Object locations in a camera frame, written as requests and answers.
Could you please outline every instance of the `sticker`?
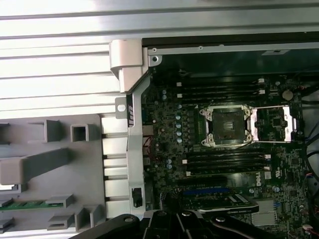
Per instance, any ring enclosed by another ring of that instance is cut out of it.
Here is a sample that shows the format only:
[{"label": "sticker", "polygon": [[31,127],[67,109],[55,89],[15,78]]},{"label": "sticker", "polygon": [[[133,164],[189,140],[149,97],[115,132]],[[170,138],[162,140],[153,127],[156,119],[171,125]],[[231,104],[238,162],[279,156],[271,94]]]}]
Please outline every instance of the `sticker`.
[{"label": "sticker", "polygon": [[271,50],[265,51],[262,56],[272,56],[272,55],[284,55],[285,53],[289,52],[290,50]]},{"label": "sticker", "polygon": [[261,186],[261,174],[260,174],[260,172],[256,173],[256,186],[257,187]]},{"label": "sticker", "polygon": [[237,198],[239,198],[243,203],[248,203],[248,201],[243,197],[241,196],[240,194],[235,194],[237,196]]},{"label": "sticker", "polygon": [[229,196],[229,199],[233,201],[233,203],[237,203],[236,199],[234,199],[232,196]]},{"label": "sticker", "polygon": [[271,172],[265,172],[265,179],[271,179]]}]

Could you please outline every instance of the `pcie slot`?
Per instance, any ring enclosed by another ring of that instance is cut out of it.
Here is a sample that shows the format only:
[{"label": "pcie slot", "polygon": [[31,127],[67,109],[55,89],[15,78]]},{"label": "pcie slot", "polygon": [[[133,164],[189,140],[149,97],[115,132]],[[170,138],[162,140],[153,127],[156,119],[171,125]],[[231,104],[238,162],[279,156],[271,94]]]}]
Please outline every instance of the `pcie slot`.
[{"label": "pcie slot", "polygon": [[258,93],[259,88],[257,89],[215,89],[215,88],[194,88],[194,89],[183,89],[181,93],[183,94],[183,98],[189,95],[198,95],[198,94],[233,94],[233,95],[238,95],[238,94],[249,94],[249,93]]},{"label": "pcie slot", "polygon": [[224,151],[210,151],[210,152],[189,152],[186,154],[187,158],[190,158],[192,156],[205,156],[205,155],[212,155],[212,156],[218,156],[218,155],[223,155],[225,153],[227,153],[227,155],[239,155],[239,154],[243,154],[243,155],[251,155],[251,154],[259,154],[259,155],[263,155],[265,154],[265,150],[263,148],[249,148],[249,149],[231,149],[231,152],[228,150],[224,150]]},{"label": "pcie slot", "polygon": [[265,159],[264,155],[225,155],[225,156],[220,156],[220,157],[214,157],[214,156],[199,156],[199,157],[188,157],[187,158],[187,163],[188,164],[192,164],[192,163],[196,163],[196,162],[213,162],[213,161],[220,161],[220,162],[227,162],[227,161],[233,161],[236,159],[245,159],[245,160],[249,160],[249,159]]},{"label": "pcie slot", "polygon": [[181,96],[181,101],[183,104],[204,104],[207,102],[214,102],[214,103],[225,103],[225,102],[242,102],[242,101],[251,101],[253,99],[258,98],[259,95],[257,94],[250,94],[250,95],[244,95],[244,96],[221,96],[221,97],[193,97],[191,99],[184,99]]},{"label": "pcie slot", "polygon": [[183,78],[182,87],[230,87],[230,86],[263,86],[263,80],[255,76],[219,77],[219,78]]},{"label": "pcie slot", "polygon": [[209,188],[216,186],[224,186],[227,184],[227,177],[216,175],[211,177],[196,177],[179,179],[177,185],[187,189]]},{"label": "pcie slot", "polygon": [[219,166],[226,166],[231,167],[236,165],[242,165],[242,164],[251,164],[251,165],[259,165],[259,164],[265,164],[264,159],[260,158],[251,158],[251,159],[228,159],[228,160],[218,160],[218,161],[212,161],[212,160],[205,160],[205,161],[193,161],[185,163],[187,168],[190,167],[200,167],[200,166],[213,166],[213,167],[219,167]]},{"label": "pcie slot", "polygon": [[192,170],[186,171],[186,176],[211,176],[218,174],[234,174],[234,173],[253,173],[253,172],[262,172],[269,171],[267,167],[243,167],[243,168],[221,168],[221,169],[212,169],[212,170]]}]

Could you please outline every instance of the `black cable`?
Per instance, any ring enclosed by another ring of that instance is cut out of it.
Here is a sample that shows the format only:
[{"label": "black cable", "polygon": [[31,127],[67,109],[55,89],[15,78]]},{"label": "black cable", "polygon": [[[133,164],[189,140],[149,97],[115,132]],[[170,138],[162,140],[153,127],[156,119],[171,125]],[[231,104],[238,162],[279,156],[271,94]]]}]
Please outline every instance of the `black cable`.
[{"label": "black cable", "polygon": [[308,138],[311,137],[311,135],[314,133],[314,131],[316,130],[316,128],[318,127],[319,125],[319,121],[315,124],[315,126],[313,127],[313,129],[310,131],[310,133],[308,134]]},{"label": "black cable", "polygon": [[315,106],[319,105],[319,101],[301,101],[304,105]]},{"label": "black cable", "polygon": [[307,154],[307,157],[306,157],[306,160],[305,160],[305,163],[306,163],[306,166],[309,170],[310,173],[312,173],[312,176],[317,180],[319,181],[319,177],[318,175],[315,173],[315,171],[313,170],[313,168],[311,167],[310,163],[309,163],[309,158],[315,154],[319,154],[319,151],[313,151],[309,154]]},{"label": "black cable", "polygon": [[309,146],[310,144],[312,144],[313,142],[315,142],[318,139],[319,139],[319,133],[317,133],[314,137],[309,139],[308,142],[306,143],[306,146]]}]

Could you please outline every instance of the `black plastic part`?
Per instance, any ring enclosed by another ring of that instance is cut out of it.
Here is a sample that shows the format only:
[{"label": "black plastic part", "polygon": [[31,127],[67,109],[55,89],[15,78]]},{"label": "black plastic part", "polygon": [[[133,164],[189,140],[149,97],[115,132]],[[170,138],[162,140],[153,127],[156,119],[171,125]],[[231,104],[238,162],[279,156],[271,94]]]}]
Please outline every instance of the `black plastic part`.
[{"label": "black plastic part", "polygon": [[319,32],[287,32],[263,34],[237,34],[237,35],[212,35],[212,36],[187,36],[187,37],[156,37],[143,38],[142,46],[152,48],[191,47],[274,43],[301,43],[319,41]]},{"label": "black plastic part", "polygon": [[71,239],[110,239],[127,238],[128,235],[138,233],[140,220],[131,214],[123,214],[107,222],[101,223],[92,229],[84,231]]},{"label": "black plastic part", "polygon": [[5,233],[12,227],[14,227],[14,218],[0,220],[0,234]]},{"label": "black plastic part", "polygon": [[171,214],[165,211],[154,212],[143,239],[169,238],[171,227]]},{"label": "black plastic part", "polygon": [[177,214],[178,221],[185,238],[189,239],[213,239],[209,228],[204,227],[197,215],[192,211],[184,211]]},{"label": "black plastic part", "polygon": [[134,207],[135,208],[141,207],[143,205],[142,189],[141,188],[132,189],[132,198],[133,198]]},{"label": "black plastic part", "polygon": [[213,226],[249,239],[273,239],[274,235],[227,215],[212,217]]}]

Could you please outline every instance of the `aluminum panel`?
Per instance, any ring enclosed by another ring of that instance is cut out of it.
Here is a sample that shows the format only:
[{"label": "aluminum panel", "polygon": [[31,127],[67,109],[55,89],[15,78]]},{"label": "aluminum panel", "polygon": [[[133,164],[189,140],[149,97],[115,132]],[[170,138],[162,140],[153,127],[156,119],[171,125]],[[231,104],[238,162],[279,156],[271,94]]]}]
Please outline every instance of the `aluminum panel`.
[{"label": "aluminum panel", "polygon": [[108,72],[109,67],[108,55],[13,58],[0,60],[0,78]]},{"label": "aluminum panel", "polygon": [[24,109],[48,109],[60,107],[79,107],[85,105],[113,105],[119,95],[87,94],[58,97],[29,97],[0,100],[0,111],[15,111]]},{"label": "aluminum panel", "polygon": [[106,197],[124,197],[128,195],[129,181],[127,179],[105,181]]},{"label": "aluminum panel", "polygon": [[84,95],[119,90],[118,79],[109,73],[0,80],[0,99]]},{"label": "aluminum panel", "polygon": [[121,214],[130,213],[130,201],[109,201],[106,202],[107,218],[114,218]]},{"label": "aluminum panel", "polygon": [[104,155],[125,154],[127,148],[127,137],[103,139]]},{"label": "aluminum panel", "polygon": [[128,132],[128,120],[117,119],[115,117],[102,118],[103,133],[127,133]]},{"label": "aluminum panel", "polygon": [[105,168],[104,176],[125,176],[128,174],[127,167]]},{"label": "aluminum panel", "polygon": [[88,13],[92,14],[111,14],[113,11],[117,14],[124,14],[130,11],[139,13],[139,11],[146,12],[170,12],[170,11],[187,11],[199,10],[202,8],[211,8],[219,10],[221,7],[291,7],[314,5],[318,3],[317,0],[273,0],[273,1],[238,1],[238,0],[77,0],[76,4],[73,1],[65,2],[63,0],[43,2],[39,0],[2,0],[0,1],[0,15],[6,16],[6,19],[17,18],[24,15],[38,15],[38,14],[57,14],[57,13]]},{"label": "aluminum panel", "polygon": [[18,119],[48,116],[73,116],[88,114],[115,113],[115,105],[112,106],[82,106],[82,107],[61,107],[50,109],[0,111],[0,119]]},{"label": "aluminum panel", "polygon": [[126,158],[104,159],[104,167],[126,167],[127,164]]},{"label": "aluminum panel", "polygon": [[319,23],[318,7],[299,8],[292,17],[291,8],[227,9],[219,11],[185,11],[103,16],[77,16],[41,19],[16,19],[0,21],[4,38],[17,35],[60,35],[88,32],[123,34],[136,32],[169,32],[188,29],[208,31],[217,28],[264,28],[269,26],[296,26]]}]

